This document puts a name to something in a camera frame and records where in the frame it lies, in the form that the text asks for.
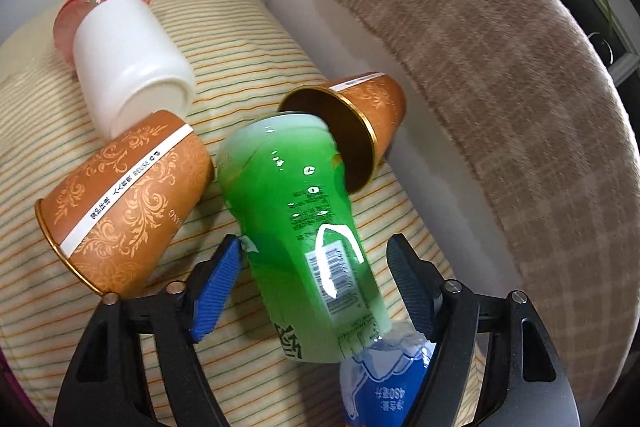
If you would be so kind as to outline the orange patterned paper cup left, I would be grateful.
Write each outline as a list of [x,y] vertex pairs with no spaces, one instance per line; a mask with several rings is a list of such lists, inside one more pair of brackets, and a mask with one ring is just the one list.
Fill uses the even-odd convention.
[[99,295],[136,295],[213,181],[190,124],[159,110],[107,143],[35,203],[63,265]]

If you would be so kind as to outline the orange patterned paper cup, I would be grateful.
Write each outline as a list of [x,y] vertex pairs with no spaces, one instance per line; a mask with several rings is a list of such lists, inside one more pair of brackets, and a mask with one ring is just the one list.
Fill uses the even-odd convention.
[[190,124],[159,110],[107,143],[35,203],[63,265],[99,295],[136,295],[213,181]]
[[285,95],[280,112],[314,115],[328,126],[345,165],[346,190],[355,194],[373,178],[405,118],[400,84],[385,72],[306,84]]

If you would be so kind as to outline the orange patterned paper cup right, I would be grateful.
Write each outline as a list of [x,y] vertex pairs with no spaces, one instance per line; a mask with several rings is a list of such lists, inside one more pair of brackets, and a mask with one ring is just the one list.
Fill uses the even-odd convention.
[[314,115],[328,126],[345,165],[346,190],[355,194],[373,178],[405,118],[400,84],[385,72],[306,84],[285,95],[280,112]]

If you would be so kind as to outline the white plastic cup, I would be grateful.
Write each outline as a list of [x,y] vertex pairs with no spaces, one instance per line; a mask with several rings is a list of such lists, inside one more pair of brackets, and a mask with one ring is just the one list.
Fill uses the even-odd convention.
[[194,101],[190,63],[142,0],[108,0],[93,9],[76,31],[73,59],[105,141],[158,110],[186,117]]

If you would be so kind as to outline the blue label plastic bottle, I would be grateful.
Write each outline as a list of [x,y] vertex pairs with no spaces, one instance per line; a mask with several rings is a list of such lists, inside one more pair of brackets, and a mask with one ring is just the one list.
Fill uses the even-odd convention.
[[340,367],[347,426],[404,423],[418,396],[436,345],[409,321],[395,321],[388,333]]

